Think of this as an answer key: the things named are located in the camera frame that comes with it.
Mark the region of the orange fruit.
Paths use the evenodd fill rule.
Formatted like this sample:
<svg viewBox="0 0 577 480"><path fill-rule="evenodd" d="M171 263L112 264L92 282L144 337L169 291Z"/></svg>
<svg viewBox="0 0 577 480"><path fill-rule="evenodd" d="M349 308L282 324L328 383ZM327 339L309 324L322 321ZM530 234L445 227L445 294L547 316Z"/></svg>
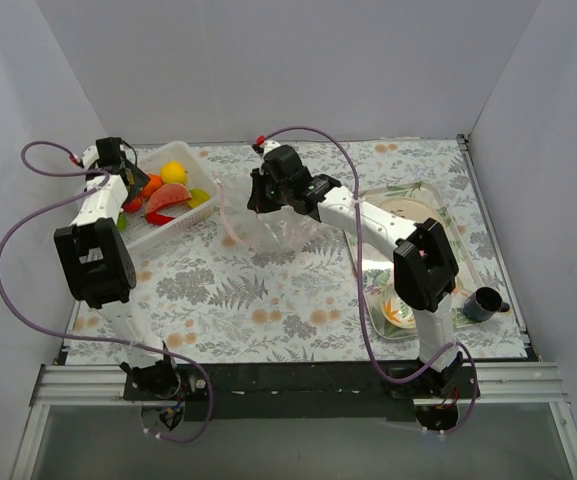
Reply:
<svg viewBox="0 0 577 480"><path fill-rule="evenodd" d="M149 182L141 190L141 196L145 199L149 199L154 192L164 185L161 177L156 174L149 174Z"/></svg>

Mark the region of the red apple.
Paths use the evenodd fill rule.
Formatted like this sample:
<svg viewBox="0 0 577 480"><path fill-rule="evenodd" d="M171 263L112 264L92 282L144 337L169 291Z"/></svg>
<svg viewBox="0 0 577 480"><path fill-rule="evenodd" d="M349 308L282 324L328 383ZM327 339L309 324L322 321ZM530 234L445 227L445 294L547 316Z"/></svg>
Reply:
<svg viewBox="0 0 577 480"><path fill-rule="evenodd" d="M142 206L143 198L141 196L137 196L130 202L125 203L122 209L126 213L137 213L141 210Z"/></svg>

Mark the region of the yellow lemon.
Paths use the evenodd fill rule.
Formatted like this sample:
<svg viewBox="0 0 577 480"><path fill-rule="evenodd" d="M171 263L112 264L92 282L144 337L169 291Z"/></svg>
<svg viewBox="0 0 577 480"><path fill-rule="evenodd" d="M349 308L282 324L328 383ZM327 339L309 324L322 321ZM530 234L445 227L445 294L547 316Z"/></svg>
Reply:
<svg viewBox="0 0 577 480"><path fill-rule="evenodd" d="M171 161L163 165L159 174L164 184L187 184L187 171L184 166L177 162Z"/></svg>

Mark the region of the clear zip top bag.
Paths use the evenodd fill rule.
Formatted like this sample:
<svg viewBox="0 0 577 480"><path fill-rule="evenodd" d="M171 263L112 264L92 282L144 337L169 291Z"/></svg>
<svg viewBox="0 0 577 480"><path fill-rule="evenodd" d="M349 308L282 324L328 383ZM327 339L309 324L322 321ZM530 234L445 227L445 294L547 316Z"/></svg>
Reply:
<svg viewBox="0 0 577 480"><path fill-rule="evenodd" d="M291 207L272 213L248 210L251 180L247 177L217 177L215 182L222 224L230 238L245 249L262 253L299 251L325 232L320 224L298 215Z"/></svg>

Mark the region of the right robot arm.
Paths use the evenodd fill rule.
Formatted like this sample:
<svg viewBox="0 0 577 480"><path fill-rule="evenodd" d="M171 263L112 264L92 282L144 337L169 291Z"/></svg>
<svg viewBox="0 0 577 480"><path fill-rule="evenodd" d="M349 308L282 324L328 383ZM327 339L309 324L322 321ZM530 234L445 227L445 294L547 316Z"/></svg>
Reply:
<svg viewBox="0 0 577 480"><path fill-rule="evenodd" d="M264 140L253 150L261 166L251 172L247 208L268 214L291 208L295 213L336 227L393 261L394 289L412 309L419 340L422 389L443 397L457 384L454 368L462 361L455 345L452 293L459 272L443 226L428 218L415 222L361 201L338 180L312 175L296 150Z"/></svg>

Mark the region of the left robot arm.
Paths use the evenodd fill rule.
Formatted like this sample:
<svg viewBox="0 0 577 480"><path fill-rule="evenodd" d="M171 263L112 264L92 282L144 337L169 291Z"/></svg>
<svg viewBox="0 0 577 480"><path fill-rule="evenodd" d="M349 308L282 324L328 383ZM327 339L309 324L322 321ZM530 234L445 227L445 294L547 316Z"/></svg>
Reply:
<svg viewBox="0 0 577 480"><path fill-rule="evenodd" d="M181 377L165 342L137 317L130 297L137 275L118 221L123 208L147 185L146 174L119 137L99 139L77 161L86 171L79 212L54 242L73 297L95 310L124 342L128 360L120 365L133 386L161 400L179 393Z"/></svg>

